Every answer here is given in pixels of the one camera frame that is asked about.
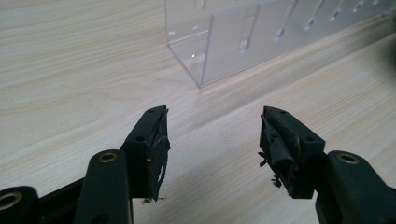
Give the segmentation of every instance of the transparent acrylic container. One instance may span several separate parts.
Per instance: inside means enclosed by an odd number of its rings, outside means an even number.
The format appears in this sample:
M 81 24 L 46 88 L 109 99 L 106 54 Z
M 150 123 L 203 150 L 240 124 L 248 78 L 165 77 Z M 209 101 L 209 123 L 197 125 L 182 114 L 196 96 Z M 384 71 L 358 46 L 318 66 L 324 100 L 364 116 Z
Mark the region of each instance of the transparent acrylic container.
M 389 10 L 396 0 L 165 0 L 170 49 L 198 86 Z

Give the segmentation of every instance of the light wood surface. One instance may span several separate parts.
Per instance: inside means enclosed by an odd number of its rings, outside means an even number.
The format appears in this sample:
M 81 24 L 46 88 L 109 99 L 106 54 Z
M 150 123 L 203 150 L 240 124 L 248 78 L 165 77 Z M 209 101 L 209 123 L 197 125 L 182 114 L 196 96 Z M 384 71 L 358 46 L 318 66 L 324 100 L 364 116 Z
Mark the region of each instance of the light wood surface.
M 160 196 L 135 223 L 318 223 L 314 203 L 272 185 L 257 155 L 264 105 L 289 111 L 326 152 L 363 156 L 396 187 L 396 34 L 361 24 L 198 89 L 167 47 L 163 1 L 0 2 L 0 187 L 40 196 L 120 148 L 167 105 Z

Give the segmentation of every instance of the wood grain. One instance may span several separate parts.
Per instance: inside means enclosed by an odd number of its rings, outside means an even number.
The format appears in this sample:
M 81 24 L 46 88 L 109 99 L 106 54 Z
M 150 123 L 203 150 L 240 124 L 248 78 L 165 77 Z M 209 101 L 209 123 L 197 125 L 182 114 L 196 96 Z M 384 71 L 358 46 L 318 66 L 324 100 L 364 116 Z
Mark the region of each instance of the wood grain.
M 167 47 L 163 1 L 0 2 L 0 187 L 40 196 L 120 148 L 142 113 L 170 108 L 160 195 L 136 223 L 318 223 L 260 168 L 260 113 L 288 110 L 396 186 L 396 34 L 346 29 L 198 89 Z

